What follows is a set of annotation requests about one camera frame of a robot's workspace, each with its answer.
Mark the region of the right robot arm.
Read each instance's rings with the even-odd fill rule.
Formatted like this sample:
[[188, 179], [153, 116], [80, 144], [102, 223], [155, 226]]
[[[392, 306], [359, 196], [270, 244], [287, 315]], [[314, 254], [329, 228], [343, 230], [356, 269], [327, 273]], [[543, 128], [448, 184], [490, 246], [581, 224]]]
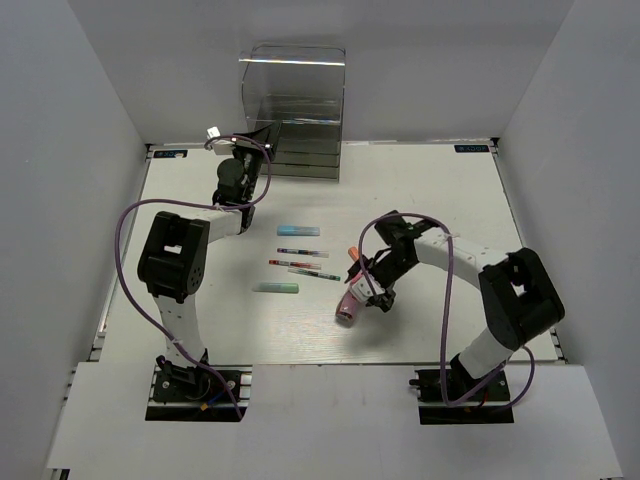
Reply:
[[[437, 267], [446, 274], [440, 340], [445, 347], [454, 279], [481, 295], [484, 330], [452, 359], [440, 359], [441, 395], [447, 405], [477, 397], [514, 353], [565, 316], [546, 268], [529, 248], [502, 252], [457, 237], [434, 218], [396, 210], [365, 228], [375, 230], [385, 247], [372, 257], [360, 254], [350, 267], [337, 320], [351, 323], [363, 307], [389, 311], [401, 277], [419, 264]], [[450, 382], [457, 400], [449, 395]]]

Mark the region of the blue highlighter marker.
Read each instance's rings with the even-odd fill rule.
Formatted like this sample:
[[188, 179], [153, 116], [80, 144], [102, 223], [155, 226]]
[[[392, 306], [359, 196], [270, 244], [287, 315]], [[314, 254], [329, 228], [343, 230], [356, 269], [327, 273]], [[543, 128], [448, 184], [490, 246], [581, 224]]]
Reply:
[[313, 226], [294, 226], [294, 225], [280, 225], [277, 227], [276, 233], [278, 236], [310, 236], [315, 237], [320, 235], [320, 228]]

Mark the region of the clear acrylic drawer organizer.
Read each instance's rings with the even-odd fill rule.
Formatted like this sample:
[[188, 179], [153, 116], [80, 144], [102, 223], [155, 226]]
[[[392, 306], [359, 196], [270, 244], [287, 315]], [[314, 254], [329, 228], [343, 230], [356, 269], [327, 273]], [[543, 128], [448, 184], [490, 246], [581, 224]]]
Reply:
[[346, 50], [263, 43], [239, 56], [241, 100], [250, 130], [272, 124], [272, 174], [337, 181], [340, 177]]

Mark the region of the purple gel pen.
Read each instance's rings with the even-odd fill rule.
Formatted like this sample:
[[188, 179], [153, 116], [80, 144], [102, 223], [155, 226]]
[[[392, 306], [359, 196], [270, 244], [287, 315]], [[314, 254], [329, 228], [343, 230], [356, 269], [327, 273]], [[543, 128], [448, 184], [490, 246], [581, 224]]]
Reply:
[[300, 255], [300, 256], [310, 256], [310, 257], [318, 257], [318, 258], [328, 258], [329, 253], [326, 251], [320, 250], [309, 250], [309, 249], [296, 249], [296, 248], [282, 248], [279, 247], [276, 249], [278, 253], [288, 254], [288, 255]]

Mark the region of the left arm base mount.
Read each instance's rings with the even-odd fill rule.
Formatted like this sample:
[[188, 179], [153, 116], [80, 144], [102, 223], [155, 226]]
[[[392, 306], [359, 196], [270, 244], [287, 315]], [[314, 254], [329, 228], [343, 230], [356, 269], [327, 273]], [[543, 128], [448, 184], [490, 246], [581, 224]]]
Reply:
[[246, 413], [252, 370], [231, 367], [220, 378], [200, 367], [180, 367], [156, 358], [145, 420], [148, 422], [236, 423]]

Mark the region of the green highlighter marker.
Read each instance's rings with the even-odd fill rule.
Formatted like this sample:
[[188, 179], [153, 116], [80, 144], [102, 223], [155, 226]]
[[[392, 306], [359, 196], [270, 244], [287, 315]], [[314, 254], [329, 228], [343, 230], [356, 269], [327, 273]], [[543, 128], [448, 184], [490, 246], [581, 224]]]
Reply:
[[255, 284], [252, 290], [259, 293], [298, 294], [299, 285], [297, 283], [260, 282]]

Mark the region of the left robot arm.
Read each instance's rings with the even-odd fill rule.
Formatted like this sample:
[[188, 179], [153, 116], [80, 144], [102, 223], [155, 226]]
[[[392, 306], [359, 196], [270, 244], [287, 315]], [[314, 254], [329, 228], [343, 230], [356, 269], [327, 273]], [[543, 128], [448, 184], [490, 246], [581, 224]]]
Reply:
[[153, 297], [163, 328], [173, 335], [156, 363], [164, 372], [177, 375], [177, 387], [188, 398], [202, 398], [211, 387], [211, 374], [198, 366], [208, 362], [208, 351], [200, 336], [195, 302], [204, 280], [208, 245], [250, 227], [257, 180], [262, 166], [275, 157], [281, 126], [276, 121], [234, 137], [231, 156], [217, 167], [213, 208], [192, 219], [157, 213], [142, 250], [138, 278]]

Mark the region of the orange highlighter marker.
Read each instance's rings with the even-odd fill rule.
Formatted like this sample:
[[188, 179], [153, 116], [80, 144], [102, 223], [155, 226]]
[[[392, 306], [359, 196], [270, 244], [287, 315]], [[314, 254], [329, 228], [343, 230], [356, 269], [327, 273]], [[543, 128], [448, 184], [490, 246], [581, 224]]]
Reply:
[[353, 261], [358, 261], [359, 260], [360, 254], [359, 254], [359, 251], [358, 251], [358, 249], [356, 247], [351, 247], [348, 250], [348, 254], [349, 254], [350, 258]]

